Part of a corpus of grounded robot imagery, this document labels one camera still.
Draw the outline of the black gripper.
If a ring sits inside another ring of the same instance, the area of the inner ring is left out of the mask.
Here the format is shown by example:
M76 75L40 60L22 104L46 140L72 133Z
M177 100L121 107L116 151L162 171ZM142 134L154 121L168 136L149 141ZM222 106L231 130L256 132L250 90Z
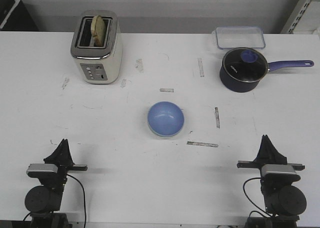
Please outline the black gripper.
M259 164L257 162L264 162L267 159L270 164ZM305 169L305 165L296 164L296 163L288 163L287 157L280 154L277 149L272 144L271 140L268 136L263 135L261 138L260 147L257 153L256 158L253 161L241 161L239 160L237 163L237 168L255 168L261 170L264 166L272 167L276 169L291 167L295 171L302 171Z
M77 165L73 162L69 142L67 139L63 139L60 144L57 146L55 151L49 155L48 157L44 158L44 163L50 164L63 164L66 159L66 165L57 165L58 172L56 175L51 175L49 177L42 177L38 178L40 183L48 188L59 188L63 186L67 182L67 174L69 171L87 171L87 165Z

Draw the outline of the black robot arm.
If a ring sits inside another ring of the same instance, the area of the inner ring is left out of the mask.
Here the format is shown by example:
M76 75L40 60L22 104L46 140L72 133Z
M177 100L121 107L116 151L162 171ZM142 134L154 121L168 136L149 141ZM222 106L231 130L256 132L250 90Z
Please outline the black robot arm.
M253 161L239 161L238 168L259 170L260 189L265 208L254 205L257 210L249 213L245 227L297 227L297 221L307 207L303 192L293 186L301 177L297 171L303 164L288 163L267 135L261 138L260 147Z
M55 151L43 159L43 163L32 163L26 174L37 178L40 185L33 187L25 196L24 205L31 217L30 227L73 227L66 213L59 213L63 192L68 177L81 186L83 198L86 197L83 184L69 171L86 171L87 165L73 162L69 142L62 139Z

